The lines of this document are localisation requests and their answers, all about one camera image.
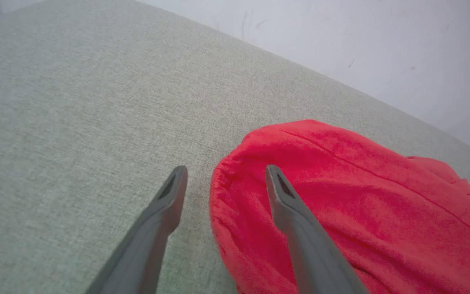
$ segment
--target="white wall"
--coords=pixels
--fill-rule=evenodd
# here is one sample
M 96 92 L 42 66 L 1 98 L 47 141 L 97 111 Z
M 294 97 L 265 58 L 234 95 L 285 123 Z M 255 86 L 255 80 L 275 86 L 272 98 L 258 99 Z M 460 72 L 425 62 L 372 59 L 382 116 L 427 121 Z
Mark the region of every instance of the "white wall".
M 0 13 L 41 1 L 0 0 Z M 140 1 L 339 80 L 470 144 L 470 1 Z

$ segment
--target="gray upholstered sofa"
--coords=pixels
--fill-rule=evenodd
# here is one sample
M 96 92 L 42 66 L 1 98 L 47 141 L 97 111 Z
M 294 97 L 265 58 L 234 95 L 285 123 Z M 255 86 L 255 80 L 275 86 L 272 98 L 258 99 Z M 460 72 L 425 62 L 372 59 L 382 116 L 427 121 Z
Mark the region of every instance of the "gray upholstered sofa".
M 470 181 L 470 147 L 372 97 L 133 0 L 0 16 L 0 294 L 82 293 L 174 166 L 190 177 L 160 293 L 229 293 L 211 171 L 250 130 L 317 119 Z

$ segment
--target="fabric upholstery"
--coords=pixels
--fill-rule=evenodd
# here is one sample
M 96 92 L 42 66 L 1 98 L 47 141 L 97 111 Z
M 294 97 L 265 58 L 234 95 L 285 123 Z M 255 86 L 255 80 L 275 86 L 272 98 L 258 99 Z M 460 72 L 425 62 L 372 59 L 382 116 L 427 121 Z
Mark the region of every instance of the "fabric upholstery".
M 173 167 L 188 166 L 159 292 L 230 293 L 208 194 L 251 130 L 317 119 L 470 182 L 470 147 L 323 75 L 133 0 L 0 16 L 0 294 L 82 293 Z

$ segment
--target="red cloth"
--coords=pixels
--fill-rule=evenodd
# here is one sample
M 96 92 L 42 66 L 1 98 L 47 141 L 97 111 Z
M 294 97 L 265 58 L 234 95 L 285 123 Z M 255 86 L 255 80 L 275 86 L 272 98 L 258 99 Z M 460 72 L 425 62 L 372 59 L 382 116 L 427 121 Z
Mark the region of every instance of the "red cloth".
M 313 120 L 249 133 L 215 168 L 209 200 L 222 260 L 246 294 L 297 293 L 273 223 L 278 166 L 371 293 L 470 293 L 470 185 L 447 164 L 405 158 Z

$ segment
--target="red towel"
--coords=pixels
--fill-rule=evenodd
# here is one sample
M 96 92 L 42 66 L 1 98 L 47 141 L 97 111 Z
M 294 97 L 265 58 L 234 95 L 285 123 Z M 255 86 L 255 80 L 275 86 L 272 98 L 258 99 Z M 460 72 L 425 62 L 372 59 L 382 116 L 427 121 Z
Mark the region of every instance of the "red towel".
M 273 223 L 265 167 L 278 166 L 371 293 L 470 293 L 470 185 L 313 120 L 249 133 L 215 168 L 209 200 L 222 260 L 245 294 L 297 293 Z

